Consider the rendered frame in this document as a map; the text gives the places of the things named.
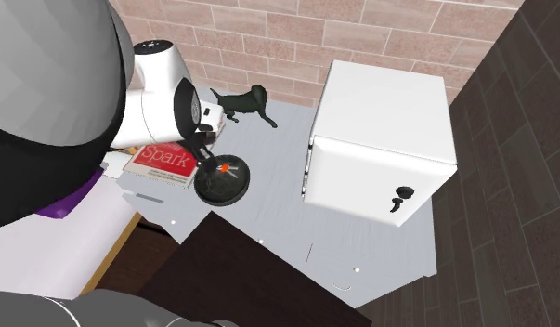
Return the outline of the black round bowl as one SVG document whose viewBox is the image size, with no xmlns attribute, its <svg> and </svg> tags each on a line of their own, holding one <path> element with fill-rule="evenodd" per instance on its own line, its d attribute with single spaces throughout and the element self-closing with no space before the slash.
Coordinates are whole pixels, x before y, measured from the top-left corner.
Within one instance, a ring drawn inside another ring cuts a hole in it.
<svg viewBox="0 0 560 327">
<path fill-rule="evenodd" d="M 217 170 L 220 164 L 238 166 L 238 179 Z M 201 161 L 193 186 L 196 194 L 212 206 L 228 206 L 236 203 L 250 185 L 251 172 L 247 163 L 235 155 L 218 155 Z"/>
</svg>

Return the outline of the red book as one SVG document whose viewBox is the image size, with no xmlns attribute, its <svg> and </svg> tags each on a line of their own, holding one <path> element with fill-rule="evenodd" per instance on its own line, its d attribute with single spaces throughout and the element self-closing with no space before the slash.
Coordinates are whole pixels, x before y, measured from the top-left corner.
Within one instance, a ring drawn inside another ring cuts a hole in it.
<svg viewBox="0 0 560 327">
<path fill-rule="evenodd" d="M 188 188 L 198 171 L 198 161 L 176 142 L 150 144 L 137 151 L 124 171 Z"/>
</svg>

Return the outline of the black dog figure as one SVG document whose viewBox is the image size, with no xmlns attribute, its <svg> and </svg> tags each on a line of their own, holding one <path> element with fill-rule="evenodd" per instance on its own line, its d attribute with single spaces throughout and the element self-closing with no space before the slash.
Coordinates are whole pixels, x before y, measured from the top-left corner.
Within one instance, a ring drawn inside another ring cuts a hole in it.
<svg viewBox="0 0 560 327">
<path fill-rule="evenodd" d="M 266 114 L 268 93 L 261 85 L 252 85 L 251 90 L 241 95 L 220 95 L 213 88 L 212 93 L 217 98 L 217 104 L 223 108 L 226 117 L 237 123 L 239 120 L 234 117 L 236 113 L 255 113 L 268 122 L 272 128 L 278 125 Z"/>
</svg>

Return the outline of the grey chest of drawers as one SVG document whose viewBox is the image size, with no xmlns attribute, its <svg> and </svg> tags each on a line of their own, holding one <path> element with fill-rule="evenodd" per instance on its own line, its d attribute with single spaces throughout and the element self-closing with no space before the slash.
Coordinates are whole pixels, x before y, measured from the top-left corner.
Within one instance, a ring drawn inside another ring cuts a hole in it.
<svg viewBox="0 0 560 327">
<path fill-rule="evenodd" d="M 301 188 L 311 109 L 270 100 L 267 115 L 227 122 L 214 154 L 233 154 L 251 181 L 236 203 L 214 208 L 193 188 L 124 172 L 117 183 L 148 221 L 183 242 L 214 211 L 258 244 L 351 307 L 409 287 L 427 305 L 439 301 L 433 206 L 426 201 L 402 226 L 388 226 L 304 203 Z"/>
</svg>

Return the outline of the white safe with black knob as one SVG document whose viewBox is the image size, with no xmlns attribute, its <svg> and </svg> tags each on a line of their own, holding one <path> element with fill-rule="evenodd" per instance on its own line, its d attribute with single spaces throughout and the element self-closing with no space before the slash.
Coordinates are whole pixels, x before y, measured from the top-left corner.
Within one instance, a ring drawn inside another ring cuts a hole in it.
<svg viewBox="0 0 560 327">
<path fill-rule="evenodd" d="M 309 136 L 305 203 L 399 227 L 456 170 L 442 77 L 332 62 Z"/>
</svg>

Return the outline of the white bed with purple blanket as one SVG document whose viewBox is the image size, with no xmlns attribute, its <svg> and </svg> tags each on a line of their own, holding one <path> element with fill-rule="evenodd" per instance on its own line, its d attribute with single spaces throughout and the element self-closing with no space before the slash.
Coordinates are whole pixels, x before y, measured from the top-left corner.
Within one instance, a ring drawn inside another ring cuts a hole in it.
<svg viewBox="0 0 560 327">
<path fill-rule="evenodd" d="M 103 176 L 68 216 L 0 228 L 0 291 L 73 299 L 93 290 L 140 219 L 123 194 Z"/>
</svg>

